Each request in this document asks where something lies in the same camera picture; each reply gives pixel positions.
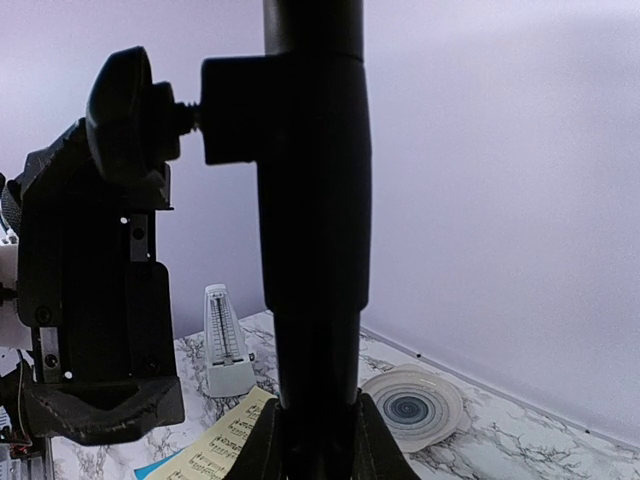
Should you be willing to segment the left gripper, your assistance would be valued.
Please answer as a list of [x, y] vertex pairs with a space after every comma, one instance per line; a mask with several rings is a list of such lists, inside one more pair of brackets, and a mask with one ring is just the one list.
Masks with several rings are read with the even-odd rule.
[[17, 315], [32, 340], [20, 398], [31, 435], [109, 445], [183, 422], [169, 275], [155, 255], [167, 206], [158, 189], [102, 178], [83, 120], [4, 184]]

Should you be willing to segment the blue sheet music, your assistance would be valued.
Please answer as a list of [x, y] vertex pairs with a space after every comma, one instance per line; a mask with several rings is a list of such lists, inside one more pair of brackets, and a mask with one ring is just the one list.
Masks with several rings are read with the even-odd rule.
[[164, 465], [165, 463], [167, 463], [168, 461], [170, 461], [171, 459], [173, 459], [174, 457], [176, 457], [179, 453], [181, 453], [182, 450], [178, 450], [177, 452], [169, 455], [166, 458], [163, 458], [159, 461], [156, 461], [150, 465], [147, 465], [145, 467], [141, 467], [138, 469], [134, 470], [134, 476], [137, 480], [144, 480], [146, 479], [152, 472], [154, 472], [155, 470], [157, 470], [159, 467], [161, 467], [162, 465]]

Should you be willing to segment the yellow sheet music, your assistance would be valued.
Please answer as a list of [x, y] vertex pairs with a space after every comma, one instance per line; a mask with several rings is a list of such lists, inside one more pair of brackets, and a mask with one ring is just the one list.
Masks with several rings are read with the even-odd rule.
[[201, 437], [158, 467], [147, 479], [223, 479], [231, 470], [263, 408], [275, 396], [255, 386]]

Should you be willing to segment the white metronome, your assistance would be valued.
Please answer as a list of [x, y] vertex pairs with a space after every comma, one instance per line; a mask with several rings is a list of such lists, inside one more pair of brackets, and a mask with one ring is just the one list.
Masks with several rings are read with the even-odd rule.
[[247, 394], [256, 378], [243, 331], [224, 284], [209, 285], [204, 295], [206, 373], [209, 395]]

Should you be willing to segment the black music stand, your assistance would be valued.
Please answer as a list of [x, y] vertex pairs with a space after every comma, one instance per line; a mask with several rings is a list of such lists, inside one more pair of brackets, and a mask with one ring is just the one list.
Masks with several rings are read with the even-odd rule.
[[263, 18], [264, 54], [205, 60], [196, 106], [152, 81], [143, 48], [111, 54], [87, 105], [91, 153], [105, 179], [131, 185], [199, 129], [207, 164], [257, 166], [279, 395], [229, 477], [411, 479], [357, 386], [372, 209], [363, 5], [267, 1]]

